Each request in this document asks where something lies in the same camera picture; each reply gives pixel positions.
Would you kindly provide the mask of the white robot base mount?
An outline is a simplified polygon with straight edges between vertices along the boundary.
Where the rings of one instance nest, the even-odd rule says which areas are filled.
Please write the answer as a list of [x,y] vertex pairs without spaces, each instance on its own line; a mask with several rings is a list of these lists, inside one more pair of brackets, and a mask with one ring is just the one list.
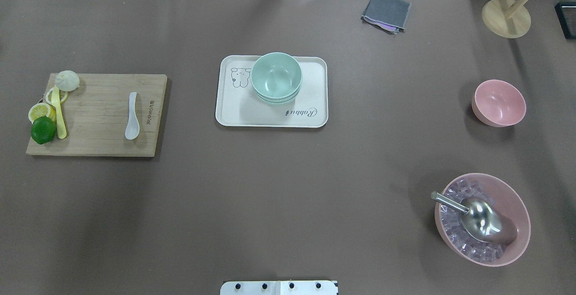
[[220,295],[338,295],[337,281],[229,281],[220,287]]

